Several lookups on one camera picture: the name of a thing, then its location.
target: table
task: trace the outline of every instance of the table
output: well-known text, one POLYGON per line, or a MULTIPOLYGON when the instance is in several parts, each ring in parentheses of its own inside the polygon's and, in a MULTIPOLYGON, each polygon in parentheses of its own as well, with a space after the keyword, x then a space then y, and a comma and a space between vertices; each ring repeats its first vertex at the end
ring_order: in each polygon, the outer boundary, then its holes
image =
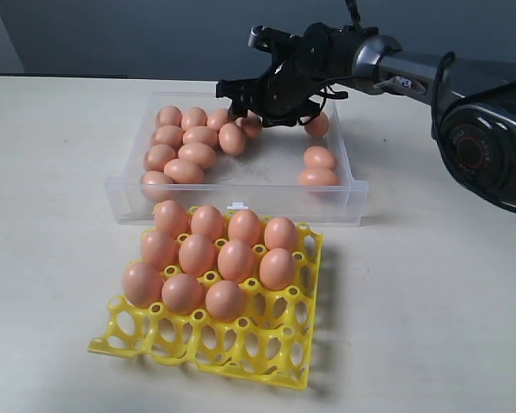
POLYGON ((149 95, 213 83, 0 77, 0 413, 516 412, 516 216, 459 187, 428 108, 340 102, 360 228, 328 228, 310 388, 88 354, 141 227, 103 189, 149 95))

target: clear plastic bin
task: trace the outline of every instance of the clear plastic bin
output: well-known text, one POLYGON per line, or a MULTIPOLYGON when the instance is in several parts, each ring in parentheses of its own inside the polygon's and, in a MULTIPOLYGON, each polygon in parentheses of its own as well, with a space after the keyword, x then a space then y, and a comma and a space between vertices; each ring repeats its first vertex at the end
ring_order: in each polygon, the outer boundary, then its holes
MULTIPOLYGON (((163 92, 151 96, 123 173, 105 182, 117 222, 148 225, 153 220, 155 204, 144 197, 144 185, 139 180, 144 174, 144 154, 150 148, 158 111, 174 105, 182 111, 199 107, 210 113, 229 104, 228 99, 218 99, 214 94, 163 92)), ((218 153, 217 164, 206 171, 202 184, 164 187, 186 208, 213 205, 223 213, 249 208, 261 216, 285 216, 295 222, 359 225, 368 185, 352 177, 336 105, 329 101, 324 112, 330 128, 323 139, 310 138, 301 126, 267 128, 258 139, 248 141, 241 156, 218 153), (311 145, 327 146, 336 155, 339 186, 298 185, 298 174, 304 170, 303 155, 311 145)))

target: plastic container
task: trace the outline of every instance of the plastic container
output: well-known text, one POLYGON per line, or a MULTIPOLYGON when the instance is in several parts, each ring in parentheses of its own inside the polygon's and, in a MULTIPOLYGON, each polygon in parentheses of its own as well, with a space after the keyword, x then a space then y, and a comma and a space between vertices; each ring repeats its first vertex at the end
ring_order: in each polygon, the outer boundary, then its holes
MULTIPOLYGON (((178 92, 151 96, 123 173, 105 183, 117 222, 139 225, 152 222, 154 202, 143 196, 144 185, 139 180, 144 173, 144 154, 150 147, 158 111, 174 105, 182 111, 200 107, 210 113, 229 104, 228 99, 218 99, 214 94, 178 92)), ((202 184, 164 187, 185 208, 213 205, 222 212, 249 208, 260 216, 285 216, 295 222, 359 225, 368 185, 352 177, 336 105, 329 101, 324 112, 329 117, 330 128, 322 139, 310 138, 302 126, 264 129, 258 139, 249 140, 240 157, 218 154, 217 164, 206 172, 202 184), (298 174, 304 169, 303 155, 310 145, 325 145, 336 155, 340 186, 298 185, 298 174)))
MULTIPOLYGON (((225 214, 226 223, 230 215, 225 214)), ((269 291, 261 285, 256 268, 252 277, 239 284, 247 296, 247 305, 235 321, 214 320, 203 305, 192 314, 180 316, 162 302, 140 309, 125 296, 114 297, 108 306, 107 329, 90 341, 88 351, 126 359, 148 356, 164 366, 193 363, 202 372, 305 389, 310 374, 323 237, 306 223, 297 224, 297 229, 294 282, 284 290, 269 291), (122 317, 131 319, 130 329, 123 325, 126 319, 122 317)), ((181 234, 178 242, 185 237, 187 234, 181 234)), ((224 242, 223 238, 217 240, 217 248, 224 242)), ((260 259, 266 247, 257 244, 253 251, 260 259)), ((179 265, 171 265, 164 270, 163 278, 179 272, 179 265)), ((205 288, 219 280, 216 268, 199 278, 205 288)))

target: egg tray cell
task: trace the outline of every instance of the egg tray cell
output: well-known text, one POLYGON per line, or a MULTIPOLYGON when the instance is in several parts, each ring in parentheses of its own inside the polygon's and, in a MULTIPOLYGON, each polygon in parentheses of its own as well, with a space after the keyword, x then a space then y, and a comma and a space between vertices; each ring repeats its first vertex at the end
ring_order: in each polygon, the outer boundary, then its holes
MULTIPOLYGON (((226 224, 232 214, 225 214, 226 224)), ((262 218, 263 226, 268 220, 269 217, 262 218)), ((239 284, 248 299, 243 315, 235 321, 216 321, 204 306, 181 316, 170 312, 162 302, 140 309, 125 296, 118 296, 108 306, 107 330, 90 342, 88 351, 127 359, 147 355, 165 366, 190 362, 202 372, 305 389, 310 373, 323 236, 306 223, 297 224, 297 229, 294 283, 282 291, 267 290, 258 279, 256 265, 253 276, 239 284), (130 333, 120 326, 123 313, 132 318, 134 328, 130 333)), ((181 234, 178 243, 187 235, 181 234)), ((225 242, 225 238, 220 238, 215 244, 219 249, 225 242)), ((253 251, 257 261, 267 252, 263 244, 255 245, 253 251)), ((168 279, 180 272, 178 265, 172 265, 164 269, 163 277, 168 279)), ((219 280, 217 268, 199 278, 205 288, 219 280)))

